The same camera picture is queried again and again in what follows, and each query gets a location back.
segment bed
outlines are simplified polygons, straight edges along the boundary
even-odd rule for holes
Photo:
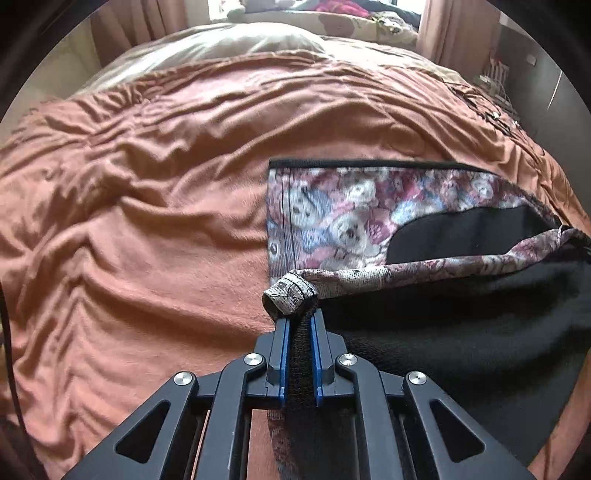
[[[379,43],[277,24],[279,13],[136,47],[23,117],[0,150],[14,371],[51,480],[172,374],[220,370],[272,330],[260,301],[270,158],[480,167],[591,234],[554,159],[508,117],[504,128],[483,119],[490,102],[409,50],[407,33]],[[322,15],[318,25],[352,22]],[[578,445],[590,392],[586,367],[553,447],[530,466],[539,480],[557,478]],[[10,399],[3,383],[2,411]],[[279,478],[272,434],[256,412],[249,478]]]

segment pink curtain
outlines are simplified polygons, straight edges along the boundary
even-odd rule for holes
[[[90,25],[102,66],[135,45],[189,26],[184,0],[109,0]]]
[[[472,80],[495,47],[499,16],[486,0],[427,0],[417,51]]]

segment black edge trim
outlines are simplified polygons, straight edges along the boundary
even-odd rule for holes
[[[423,160],[330,160],[327,158],[272,158],[269,160],[269,168],[342,168],[342,167],[396,167],[396,168],[423,168],[425,170],[468,170],[481,173],[492,173],[482,168],[450,161],[423,161]]]

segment pillow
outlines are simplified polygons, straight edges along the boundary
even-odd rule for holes
[[[302,28],[279,23],[193,27],[132,48],[93,76],[77,93],[97,92],[154,70],[199,60],[280,50],[324,53],[324,40]]]

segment floral pattern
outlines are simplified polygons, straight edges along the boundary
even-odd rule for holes
[[[498,275],[543,260],[582,232],[560,227],[503,255],[384,265],[392,236],[415,219],[476,207],[528,205],[556,222],[536,198],[494,174],[398,167],[278,168],[269,173],[267,232],[272,287],[263,305],[274,319],[305,317],[319,299],[470,275]],[[283,480],[300,475],[282,411],[268,413]]]
[[[301,317],[312,312],[321,299],[448,278],[513,273],[542,261],[572,238],[589,242],[580,230],[561,226],[522,240],[502,255],[436,258],[354,270],[293,270],[265,290],[263,305],[274,319]]]
[[[292,269],[384,265],[392,236],[425,215],[528,205],[516,185],[470,170],[399,167],[278,168],[269,173],[268,258],[273,282]]]

